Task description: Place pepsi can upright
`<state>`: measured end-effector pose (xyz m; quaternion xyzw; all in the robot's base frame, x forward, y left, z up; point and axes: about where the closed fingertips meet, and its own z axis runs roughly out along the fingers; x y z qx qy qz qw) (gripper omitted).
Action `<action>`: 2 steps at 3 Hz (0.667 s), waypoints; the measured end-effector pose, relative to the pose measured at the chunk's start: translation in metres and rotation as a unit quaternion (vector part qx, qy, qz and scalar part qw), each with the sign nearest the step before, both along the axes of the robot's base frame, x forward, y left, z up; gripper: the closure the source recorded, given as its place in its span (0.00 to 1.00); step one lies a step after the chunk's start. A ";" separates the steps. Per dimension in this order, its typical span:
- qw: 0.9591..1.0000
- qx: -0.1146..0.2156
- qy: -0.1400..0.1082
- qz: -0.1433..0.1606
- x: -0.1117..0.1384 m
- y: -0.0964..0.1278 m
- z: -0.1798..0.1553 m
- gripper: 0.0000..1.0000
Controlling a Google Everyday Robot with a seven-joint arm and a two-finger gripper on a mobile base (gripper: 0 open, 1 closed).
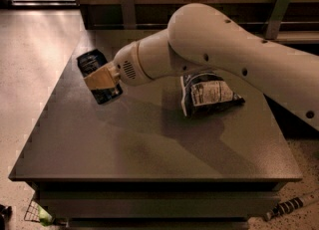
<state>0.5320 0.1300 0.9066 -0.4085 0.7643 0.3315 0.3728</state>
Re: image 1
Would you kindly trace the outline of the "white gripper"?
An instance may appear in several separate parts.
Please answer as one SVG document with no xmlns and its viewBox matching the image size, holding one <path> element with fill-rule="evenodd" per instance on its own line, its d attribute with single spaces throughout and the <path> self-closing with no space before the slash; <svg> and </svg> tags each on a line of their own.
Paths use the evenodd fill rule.
<svg viewBox="0 0 319 230">
<path fill-rule="evenodd" d="M 114 88 L 119 80 L 129 86 L 140 86 L 152 81 L 144 71 L 139 59 L 138 41 L 121 48 L 114 63 L 107 63 L 84 78 L 87 87 L 93 90 Z"/>
</svg>

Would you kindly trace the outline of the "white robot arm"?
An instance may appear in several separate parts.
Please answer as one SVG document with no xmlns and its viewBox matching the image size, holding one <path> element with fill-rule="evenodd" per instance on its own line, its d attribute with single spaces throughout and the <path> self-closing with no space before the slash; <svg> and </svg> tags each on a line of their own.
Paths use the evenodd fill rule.
<svg viewBox="0 0 319 230">
<path fill-rule="evenodd" d="M 319 129 L 319 57 L 263 40 L 204 4 L 180 7 L 166 29 L 122 47 L 84 81 L 101 90 L 207 69 L 244 79 Z"/>
</svg>

